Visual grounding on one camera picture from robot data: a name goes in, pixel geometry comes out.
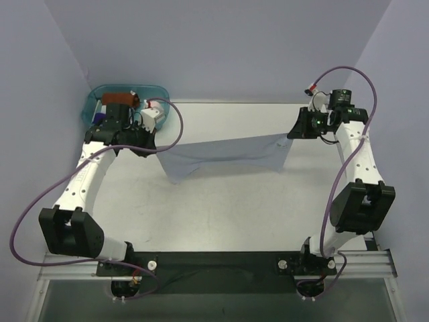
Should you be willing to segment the teal plastic bin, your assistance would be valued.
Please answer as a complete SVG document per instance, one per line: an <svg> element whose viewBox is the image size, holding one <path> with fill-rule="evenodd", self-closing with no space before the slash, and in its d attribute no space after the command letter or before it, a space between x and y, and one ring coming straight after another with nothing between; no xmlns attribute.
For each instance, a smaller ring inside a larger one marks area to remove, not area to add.
<svg viewBox="0 0 429 322"><path fill-rule="evenodd" d="M93 125L93 118L97 113L98 101L104 93L135 92L141 100L163 98L170 100L168 91L158 85L139 85L139 84L106 84L95 87L87 96L84 104L81 119L85 128Z"/></svg>

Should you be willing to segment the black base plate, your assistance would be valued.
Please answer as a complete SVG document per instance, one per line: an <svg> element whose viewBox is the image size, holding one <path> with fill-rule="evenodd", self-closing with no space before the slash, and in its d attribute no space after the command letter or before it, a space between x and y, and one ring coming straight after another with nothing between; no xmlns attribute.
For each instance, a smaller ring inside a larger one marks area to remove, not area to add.
<svg viewBox="0 0 429 322"><path fill-rule="evenodd" d="M313 260L293 252L136 252L134 268L100 263L96 275L111 277L115 289L134 288L132 278L142 278L137 288L153 287L160 294L286 294L299 280L334 276L332 259Z"/></svg>

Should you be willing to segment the purple rolled towel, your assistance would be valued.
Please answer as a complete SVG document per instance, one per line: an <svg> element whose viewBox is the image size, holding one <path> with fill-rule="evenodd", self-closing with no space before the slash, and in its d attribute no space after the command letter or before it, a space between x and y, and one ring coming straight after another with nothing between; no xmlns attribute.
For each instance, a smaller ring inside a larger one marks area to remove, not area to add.
<svg viewBox="0 0 429 322"><path fill-rule="evenodd" d="M104 113L96 113L94 118L93 118L93 123L96 124L99 121L102 121L105 118L105 114Z"/></svg>

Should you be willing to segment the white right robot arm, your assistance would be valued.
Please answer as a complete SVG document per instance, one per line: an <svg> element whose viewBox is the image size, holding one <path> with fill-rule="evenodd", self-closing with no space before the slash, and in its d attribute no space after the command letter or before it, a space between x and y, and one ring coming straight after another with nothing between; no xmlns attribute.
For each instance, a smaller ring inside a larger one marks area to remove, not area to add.
<svg viewBox="0 0 429 322"><path fill-rule="evenodd" d="M311 86L311 100L299 110L287 137L315 140L332 133L342 166L328 196L320 233L306 239L297 258L307 275L334 268L332 257L350 240L377 231L394 199L395 189L378 171L369 140L369 116L351 103L346 89L324 93Z"/></svg>

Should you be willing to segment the light blue towel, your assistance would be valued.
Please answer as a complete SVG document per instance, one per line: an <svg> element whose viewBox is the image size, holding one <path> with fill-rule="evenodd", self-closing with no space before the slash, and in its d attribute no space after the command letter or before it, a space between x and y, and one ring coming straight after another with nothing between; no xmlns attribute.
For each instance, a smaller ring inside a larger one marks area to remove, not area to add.
<svg viewBox="0 0 429 322"><path fill-rule="evenodd" d="M285 133L180 144L158 154L158 160L174 184L204 166L219 164L260 166L280 172L292 144Z"/></svg>

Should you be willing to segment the brown rolled towel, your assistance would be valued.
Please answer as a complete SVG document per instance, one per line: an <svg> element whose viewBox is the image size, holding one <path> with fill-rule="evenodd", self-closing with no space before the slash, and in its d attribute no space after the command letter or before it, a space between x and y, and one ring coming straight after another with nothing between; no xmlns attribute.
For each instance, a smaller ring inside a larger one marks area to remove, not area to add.
<svg viewBox="0 0 429 322"><path fill-rule="evenodd" d="M134 92L104 93L101 97L101 103L102 105L120 104L137 108L140 106L140 98Z"/></svg>

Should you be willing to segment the white blue rolled towel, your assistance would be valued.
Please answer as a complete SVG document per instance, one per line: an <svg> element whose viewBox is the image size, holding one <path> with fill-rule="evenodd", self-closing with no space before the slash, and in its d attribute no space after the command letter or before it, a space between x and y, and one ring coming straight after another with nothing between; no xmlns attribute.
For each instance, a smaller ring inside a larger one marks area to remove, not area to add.
<svg viewBox="0 0 429 322"><path fill-rule="evenodd" d="M105 105L98 106L97 107L97 113L105 114L106 113L106 106Z"/></svg>

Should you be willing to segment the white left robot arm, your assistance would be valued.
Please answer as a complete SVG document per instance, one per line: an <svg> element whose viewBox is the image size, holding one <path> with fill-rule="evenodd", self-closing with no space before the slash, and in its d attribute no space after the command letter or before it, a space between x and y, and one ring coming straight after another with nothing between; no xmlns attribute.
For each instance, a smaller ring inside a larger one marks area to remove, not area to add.
<svg viewBox="0 0 429 322"><path fill-rule="evenodd" d="M109 103L85 133L78 172L68 182L54 206L43 208L39 223L52 254L112 260L111 268L120 276L135 270L129 242L105 234L93 219L93 208L108 168L122 145L137 147L138 156L156 149L156 125L165 119L158 102L145 101L142 108Z"/></svg>

